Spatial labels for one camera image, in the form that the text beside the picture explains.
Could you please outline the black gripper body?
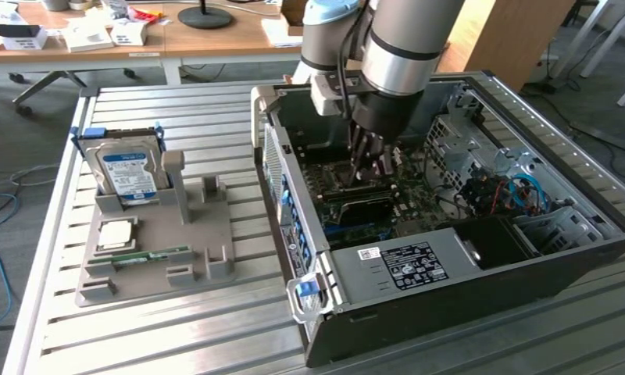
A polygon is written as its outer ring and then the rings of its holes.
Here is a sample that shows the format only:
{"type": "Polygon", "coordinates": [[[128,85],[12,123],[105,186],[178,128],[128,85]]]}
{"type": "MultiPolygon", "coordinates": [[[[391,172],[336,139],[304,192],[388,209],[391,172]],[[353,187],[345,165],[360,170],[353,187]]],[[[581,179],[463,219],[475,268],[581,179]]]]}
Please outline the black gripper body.
{"type": "Polygon", "coordinates": [[[372,91],[356,96],[351,115],[351,140],[360,139],[363,133],[372,133],[385,141],[393,141],[405,131],[423,92],[407,96],[387,95],[372,91]]]}

